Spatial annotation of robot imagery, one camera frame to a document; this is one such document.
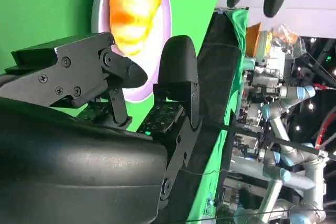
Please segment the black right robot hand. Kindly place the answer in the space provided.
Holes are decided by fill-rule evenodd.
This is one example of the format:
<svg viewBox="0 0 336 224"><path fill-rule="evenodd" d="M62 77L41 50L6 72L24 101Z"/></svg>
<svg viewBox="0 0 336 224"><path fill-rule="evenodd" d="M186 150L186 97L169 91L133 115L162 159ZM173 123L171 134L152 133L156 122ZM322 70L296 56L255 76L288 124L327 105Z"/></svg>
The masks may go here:
<svg viewBox="0 0 336 224"><path fill-rule="evenodd" d="M109 32L14 51L1 75L1 223L151 223L202 127L194 44L163 47L154 105L128 131L123 89L148 77Z"/></svg>

